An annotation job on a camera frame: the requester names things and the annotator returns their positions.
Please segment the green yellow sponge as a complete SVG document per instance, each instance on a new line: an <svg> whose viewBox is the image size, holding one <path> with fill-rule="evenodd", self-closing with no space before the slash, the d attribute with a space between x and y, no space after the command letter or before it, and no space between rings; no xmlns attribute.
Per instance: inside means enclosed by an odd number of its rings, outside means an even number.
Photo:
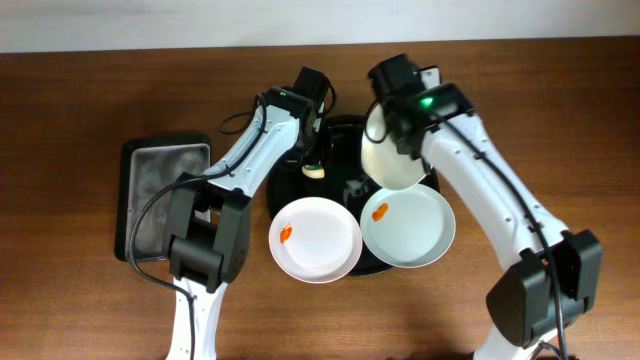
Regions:
<svg viewBox="0 0 640 360"><path fill-rule="evenodd" d="M306 164L302 167L302 173L311 179L323 179L325 177L325 169L319 164Z"/></svg>

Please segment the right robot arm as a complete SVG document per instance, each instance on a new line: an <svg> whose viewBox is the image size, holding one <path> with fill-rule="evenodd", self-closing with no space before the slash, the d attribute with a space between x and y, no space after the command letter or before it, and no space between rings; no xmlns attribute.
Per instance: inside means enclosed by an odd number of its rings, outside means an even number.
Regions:
<svg viewBox="0 0 640 360"><path fill-rule="evenodd" d="M367 74L375 100L362 167L404 190L439 171L489 239L504 273L486 296L493 323L475 359L569 358L566 330L595 303L603 248L574 233L533 196L500 155L474 106L452 83L399 54Z"/></svg>

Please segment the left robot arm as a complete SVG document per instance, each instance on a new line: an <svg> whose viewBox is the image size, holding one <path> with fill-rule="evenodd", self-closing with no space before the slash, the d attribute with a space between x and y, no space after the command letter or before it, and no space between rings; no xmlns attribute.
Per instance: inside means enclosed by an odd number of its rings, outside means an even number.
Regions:
<svg viewBox="0 0 640 360"><path fill-rule="evenodd" d="M155 203L170 198L161 253L172 279L139 273L176 295L168 358L215 358L223 297L248 256L252 198L286 154L311 151L325 99L335 95L324 73L303 67L293 85L256 95L240 138L217 163L200 175L180 175L141 208L131 240Z"/></svg>

